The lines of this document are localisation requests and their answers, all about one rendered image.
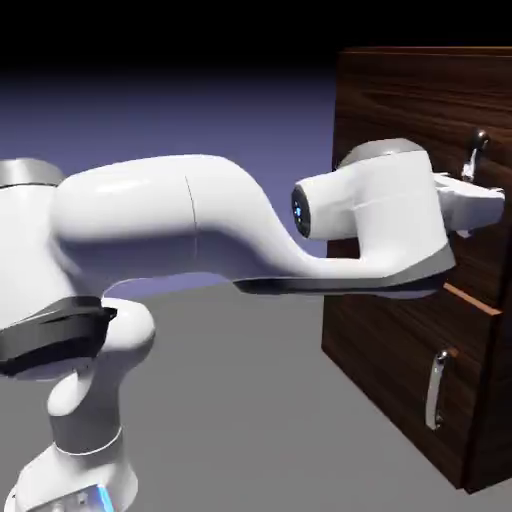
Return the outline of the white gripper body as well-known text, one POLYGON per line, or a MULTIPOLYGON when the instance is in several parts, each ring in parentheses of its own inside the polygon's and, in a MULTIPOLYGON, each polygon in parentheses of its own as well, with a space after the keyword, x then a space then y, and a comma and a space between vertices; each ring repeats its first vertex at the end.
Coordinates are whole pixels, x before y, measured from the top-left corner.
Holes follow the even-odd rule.
POLYGON ((441 212, 447 232, 468 238, 476 229, 498 224, 505 209, 505 192, 451 177, 434 174, 441 212))

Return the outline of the dark wood door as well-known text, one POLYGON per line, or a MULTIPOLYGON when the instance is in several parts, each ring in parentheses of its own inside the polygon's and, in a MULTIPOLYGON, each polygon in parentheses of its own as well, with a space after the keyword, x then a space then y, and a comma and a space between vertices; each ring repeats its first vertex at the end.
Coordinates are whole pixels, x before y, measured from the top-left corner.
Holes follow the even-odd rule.
POLYGON ((373 139, 407 138, 459 177, 475 128, 490 141, 475 183, 501 188, 499 224, 452 239, 454 286, 498 310, 512 303, 512 47, 350 49, 336 66, 333 161, 373 139))
POLYGON ((512 435, 488 395, 503 316, 451 286, 416 300, 327 297, 321 348, 450 483, 474 493, 512 477, 512 435), (443 349, 452 358, 432 431, 425 399, 443 349))

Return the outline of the dark wood cabinet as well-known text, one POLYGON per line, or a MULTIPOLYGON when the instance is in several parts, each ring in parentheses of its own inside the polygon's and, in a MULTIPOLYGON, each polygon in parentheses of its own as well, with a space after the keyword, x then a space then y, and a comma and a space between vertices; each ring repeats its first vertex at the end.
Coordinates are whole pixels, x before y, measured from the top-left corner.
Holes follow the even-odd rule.
POLYGON ((414 301, 328 297, 322 349, 455 487, 512 480, 512 46, 366 47, 338 58, 333 158, 422 145, 436 171, 477 158, 501 221, 453 236, 457 267, 414 301))

